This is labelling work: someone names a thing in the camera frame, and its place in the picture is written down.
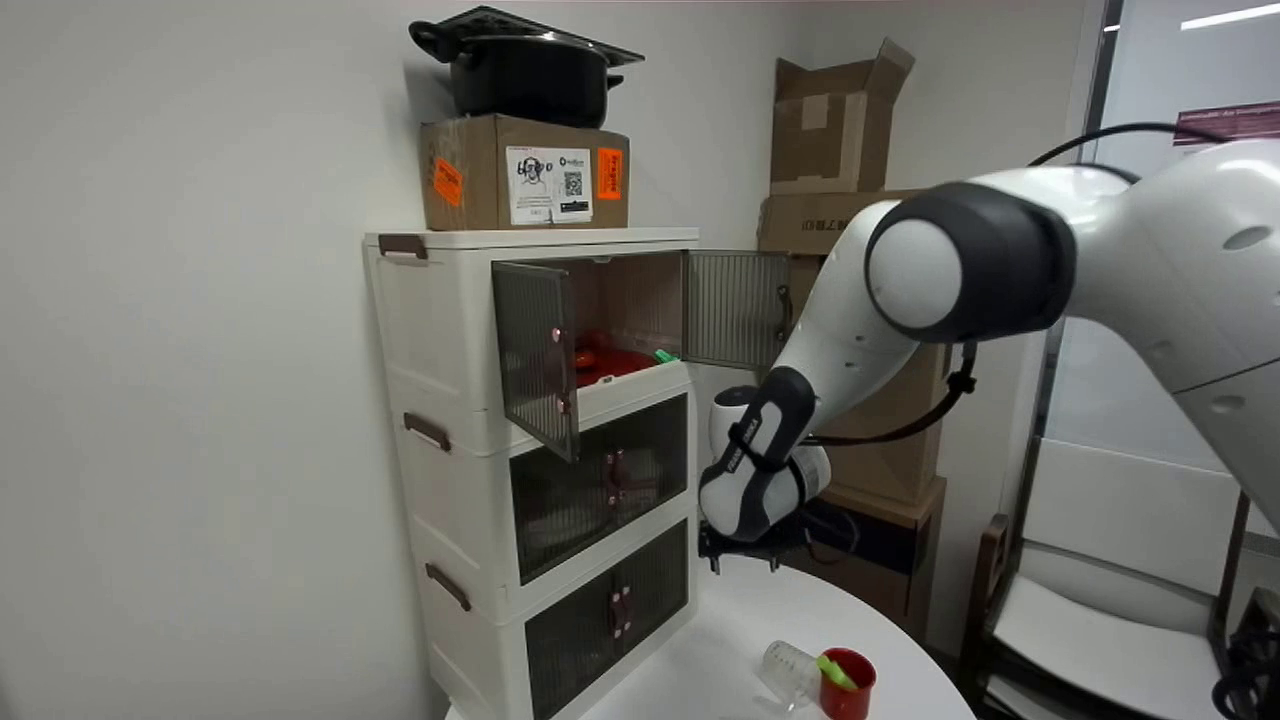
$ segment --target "storage cabinet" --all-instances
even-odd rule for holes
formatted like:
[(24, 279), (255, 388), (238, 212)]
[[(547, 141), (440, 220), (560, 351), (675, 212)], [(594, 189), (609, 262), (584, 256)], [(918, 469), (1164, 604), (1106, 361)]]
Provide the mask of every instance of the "storage cabinet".
[(423, 656), (473, 720), (571, 716), (696, 608), (689, 231), (364, 247)]

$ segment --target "white wall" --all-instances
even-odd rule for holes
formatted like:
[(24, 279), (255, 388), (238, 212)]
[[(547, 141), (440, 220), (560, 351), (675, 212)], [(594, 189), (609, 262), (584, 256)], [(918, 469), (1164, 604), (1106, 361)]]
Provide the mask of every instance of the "white wall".
[[(416, 13), (0, 4), (0, 720), (440, 711), (356, 256), (423, 224)], [(547, 17), (652, 57), (635, 220), (749, 244), (786, 13)]]
[[(806, 65), (872, 57), (882, 35), (918, 57), (897, 106), (887, 184), (929, 189), (1019, 168), (1085, 129), (1106, 4), (1066, 0), (851, 0), (809, 4)], [(977, 540), (1016, 506), (1045, 335), (982, 348), (982, 388), (944, 424), (948, 509), (929, 643), (959, 652)]]
[[(1123, 0), (1106, 125), (1175, 120), (1184, 107), (1280, 99), (1280, 21), (1179, 32), (1179, 21), (1257, 0)], [(1098, 162), (1157, 172), (1179, 158), (1167, 137), (1117, 137)]]

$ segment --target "cabinet top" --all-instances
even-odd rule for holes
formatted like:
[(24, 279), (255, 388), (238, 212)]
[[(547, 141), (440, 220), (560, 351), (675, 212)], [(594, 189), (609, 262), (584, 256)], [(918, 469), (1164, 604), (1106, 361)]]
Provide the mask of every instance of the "cabinet top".
[(476, 231), (409, 231), (409, 237), (419, 237), (428, 252), (696, 244), (696, 227), (476, 227)]

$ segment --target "drawer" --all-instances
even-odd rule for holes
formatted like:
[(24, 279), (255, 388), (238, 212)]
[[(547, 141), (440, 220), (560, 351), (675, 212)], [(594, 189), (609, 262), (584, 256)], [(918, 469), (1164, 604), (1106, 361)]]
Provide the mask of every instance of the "drawer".
[(689, 489), (689, 400), (582, 435), (582, 461), (512, 461), (520, 582), (537, 582)]
[(557, 716), (689, 604), (689, 524), (526, 624), (531, 716)]

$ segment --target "black pot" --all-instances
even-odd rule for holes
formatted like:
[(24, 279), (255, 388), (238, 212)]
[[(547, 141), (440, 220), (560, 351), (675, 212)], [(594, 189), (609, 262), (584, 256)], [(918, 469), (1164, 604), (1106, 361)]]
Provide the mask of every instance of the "black pot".
[(560, 32), (455, 35), (412, 26), (412, 39), (451, 65), (451, 95), (465, 116), (528, 116), (545, 125), (599, 129), (609, 111), (609, 57)]

